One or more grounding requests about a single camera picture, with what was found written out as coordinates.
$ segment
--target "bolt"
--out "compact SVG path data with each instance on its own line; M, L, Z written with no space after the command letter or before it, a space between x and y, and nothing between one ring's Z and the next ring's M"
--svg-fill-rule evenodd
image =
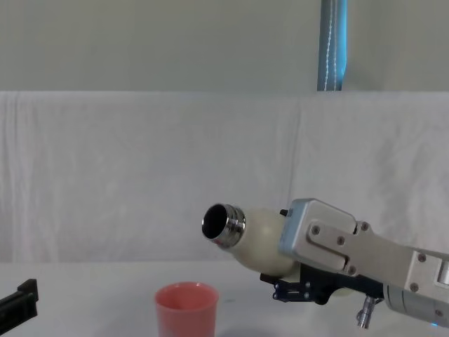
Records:
M337 245L343 246L344 245L344 237L338 237L337 238Z
M320 234L320 227L319 226L313 226L312 228L311 228L311 233L313 234L313 235L318 235L318 234Z
M362 223L361 229L366 232L368 230L368 228L370 227L370 225L368 223Z
M348 274L354 275L356 273L357 269L352 265L348 268Z
M419 286L416 283L410 284L410 290L414 293L416 293L418 290L420 290Z
M423 253L419 253L418 254L418 261L419 262L426 262L426 254L423 254Z

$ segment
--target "black bracket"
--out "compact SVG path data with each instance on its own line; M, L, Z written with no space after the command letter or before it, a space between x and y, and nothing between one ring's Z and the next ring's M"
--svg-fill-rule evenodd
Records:
M348 288L373 298L384 298L383 285L364 276L350 277L300 265L300 281L286 282L261 274L260 280L274 285L273 298L282 302L315 302L325 305L338 289Z
M37 316L37 281L29 279L12 295L0 300L0 335Z

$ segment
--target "pink cup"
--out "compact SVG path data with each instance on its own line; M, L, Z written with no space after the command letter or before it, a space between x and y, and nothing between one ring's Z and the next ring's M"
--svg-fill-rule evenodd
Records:
M218 291L207 284L182 282L155 297L159 337L214 337Z

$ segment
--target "table surface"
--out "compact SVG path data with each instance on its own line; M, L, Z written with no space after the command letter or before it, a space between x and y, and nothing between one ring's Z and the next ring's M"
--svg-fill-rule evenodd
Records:
M154 336L153 295L180 281L220 292L217 337L446 336L448 330L376 307L370 330L355 326L364 296L332 297L327 305L281 303L259 275L235 261L0 264L0 296L37 278L39 316L5 336Z

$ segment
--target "silver bottle thread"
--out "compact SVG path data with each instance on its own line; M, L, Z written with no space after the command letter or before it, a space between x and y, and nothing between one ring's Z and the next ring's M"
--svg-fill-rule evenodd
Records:
M203 235L222 249L239 242L245 231L245 214L239 207L216 204L210 207L203 218Z

